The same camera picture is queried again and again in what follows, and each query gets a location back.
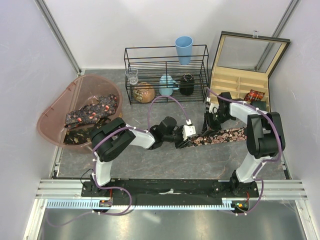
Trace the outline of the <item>black floral rose tie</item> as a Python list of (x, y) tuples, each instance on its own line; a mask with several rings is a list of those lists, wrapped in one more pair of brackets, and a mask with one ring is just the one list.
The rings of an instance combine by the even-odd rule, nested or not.
[(229, 129), (220, 130), (214, 135), (201, 136), (201, 134), (198, 134), (193, 137), (196, 138), (195, 140), (196, 146), (193, 146), (193, 147), (230, 143), (230, 142), (243, 142), (247, 140), (247, 128), (246, 127), (229, 128)]

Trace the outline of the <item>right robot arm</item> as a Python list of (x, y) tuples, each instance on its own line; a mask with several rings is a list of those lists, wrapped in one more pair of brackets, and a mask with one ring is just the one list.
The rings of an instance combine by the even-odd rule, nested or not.
[(246, 147), (248, 153), (235, 170), (235, 181), (229, 184), (229, 191), (235, 197), (247, 191), (246, 183), (256, 180), (256, 176), (267, 162), (281, 159), (286, 143), (281, 116), (277, 112), (266, 112), (257, 106), (241, 100), (231, 99), (229, 92), (214, 93), (218, 108), (206, 97), (206, 109), (202, 136), (222, 134), (221, 124), (228, 120), (240, 120), (246, 124)]

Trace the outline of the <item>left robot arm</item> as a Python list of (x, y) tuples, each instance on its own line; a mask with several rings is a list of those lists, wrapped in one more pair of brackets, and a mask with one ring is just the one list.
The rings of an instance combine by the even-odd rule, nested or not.
[(167, 116), (160, 124), (153, 125), (149, 130), (142, 130), (126, 124), (120, 117), (115, 118), (90, 133), (94, 161), (92, 191), (99, 197), (109, 193), (113, 161), (128, 146), (155, 150), (167, 142), (174, 143), (180, 149), (195, 135), (196, 127), (190, 119), (185, 125), (177, 126), (177, 121)]

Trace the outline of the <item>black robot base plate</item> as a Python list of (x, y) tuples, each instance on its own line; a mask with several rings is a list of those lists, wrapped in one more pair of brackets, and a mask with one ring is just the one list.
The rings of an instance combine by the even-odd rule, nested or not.
[(132, 204), (219, 204), (223, 198), (257, 198), (256, 182), (236, 183), (216, 179), (113, 178), (107, 187), (129, 191)]

